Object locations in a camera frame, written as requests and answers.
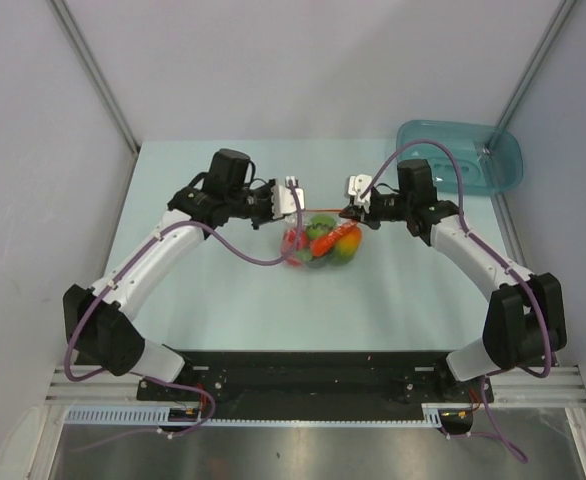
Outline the red toy fruit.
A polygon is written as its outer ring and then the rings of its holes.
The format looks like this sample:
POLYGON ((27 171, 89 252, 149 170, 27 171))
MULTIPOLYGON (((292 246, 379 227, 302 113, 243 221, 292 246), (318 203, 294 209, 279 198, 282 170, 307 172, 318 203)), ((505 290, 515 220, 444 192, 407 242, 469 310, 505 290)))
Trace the red toy fruit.
POLYGON ((287 258, 287 260, 289 260, 289 261, 293 261, 296 258, 296 255, 299 252, 301 252, 302 250, 304 250, 308 246, 308 243, 309 243, 308 236, 307 236, 307 233, 305 230, 302 230, 298 241, 295 241, 296 235, 297 235, 297 230, 294 228, 289 228, 284 232, 284 234, 282 236, 282 242, 281 242, 281 248, 280 248, 280 252, 282 254, 287 253, 289 250, 292 249, 292 247, 295 247, 293 252, 287 258))

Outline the green striped toy watermelon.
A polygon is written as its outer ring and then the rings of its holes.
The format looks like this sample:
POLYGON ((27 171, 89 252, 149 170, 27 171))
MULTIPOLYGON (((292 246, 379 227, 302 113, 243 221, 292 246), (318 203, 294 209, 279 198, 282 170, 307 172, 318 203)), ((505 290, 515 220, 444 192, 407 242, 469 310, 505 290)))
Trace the green striped toy watermelon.
POLYGON ((329 214, 318 213, 311 217, 306 226, 306 235, 309 240, 315 240, 330 233, 336 226, 337 220, 329 214))

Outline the clear zip bag orange zipper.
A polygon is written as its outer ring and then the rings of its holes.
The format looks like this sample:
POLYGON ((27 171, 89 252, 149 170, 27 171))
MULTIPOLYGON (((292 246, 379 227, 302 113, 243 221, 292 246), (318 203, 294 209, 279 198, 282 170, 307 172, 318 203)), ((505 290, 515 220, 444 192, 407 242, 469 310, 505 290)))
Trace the clear zip bag orange zipper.
POLYGON ((302 228, 295 241, 298 222, 295 214, 284 219, 284 231, 280 242, 280 254, 294 251, 285 263, 294 268, 340 268, 357 255, 363 230, 355 220, 340 216, 339 209, 309 209, 302 215, 302 228))

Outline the green orange toy mango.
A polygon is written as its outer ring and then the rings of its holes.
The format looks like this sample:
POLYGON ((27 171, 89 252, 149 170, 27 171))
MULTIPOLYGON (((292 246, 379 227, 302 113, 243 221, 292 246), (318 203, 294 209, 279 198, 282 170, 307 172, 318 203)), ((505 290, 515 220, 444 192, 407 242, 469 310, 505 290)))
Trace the green orange toy mango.
POLYGON ((329 264, 332 266, 343 266, 352 261, 357 254, 362 241, 362 231, 354 227, 334 245, 329 255, 329 264))

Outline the orange toy carrot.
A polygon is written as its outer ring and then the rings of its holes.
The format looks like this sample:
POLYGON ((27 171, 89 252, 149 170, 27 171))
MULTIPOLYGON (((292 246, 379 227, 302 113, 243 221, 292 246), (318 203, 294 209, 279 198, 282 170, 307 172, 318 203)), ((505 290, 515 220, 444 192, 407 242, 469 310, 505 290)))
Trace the orange toy carrot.
POLYGON ((314 257, 321 257, 333 249, 335 243, 354 227, 359 227, 354 221, 339 224, 330 233, 316 238, 310 243, 310 251, 314 257))

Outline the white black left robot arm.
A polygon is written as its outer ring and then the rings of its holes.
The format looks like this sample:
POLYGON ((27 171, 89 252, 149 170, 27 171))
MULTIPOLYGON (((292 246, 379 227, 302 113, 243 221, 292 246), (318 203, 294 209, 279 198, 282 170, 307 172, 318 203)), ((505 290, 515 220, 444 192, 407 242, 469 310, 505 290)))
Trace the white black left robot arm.
POLYGON ((208 170, 173 195, 153 231, 120 266, 87 288, 74 284, 64 293, 67 349, 63 366, 70 381, 88 378, 71 370, 71 357, 79 353, 95 362, 100 372, 136 374, 156 382, 172 399, 192 392, 194 376, 186 356, 144 338, 133 321, 177 261, 208 238, 253 265, 262 263, 218 233, 229 220, 248 220, 258 229, 289 215, 303 216, 304 192, 296 177, 271 179, 254 188, 255 172, 248 155, 218 150, 208 170))

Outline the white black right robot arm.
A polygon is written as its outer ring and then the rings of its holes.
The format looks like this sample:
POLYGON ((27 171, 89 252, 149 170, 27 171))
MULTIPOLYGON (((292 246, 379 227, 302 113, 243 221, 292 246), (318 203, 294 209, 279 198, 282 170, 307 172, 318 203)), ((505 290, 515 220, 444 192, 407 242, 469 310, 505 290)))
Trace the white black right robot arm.
POLYGON ((405 223, 412 236, 451 260, 488 302, 480 337, 436 364, 436 393, 457 401, 469 391, 470 380, 526 368, 534 360, 543 361, 538 374, 547 376, 554 353, 567 344, 560 281, 503 257, 475 234, 460 202, 439 199, 427 161, 401 161, 397 178, 398 189, 382 194, 371 176, 349 177, 349 204, 341 217, 372 230, 384 222, 405 223))

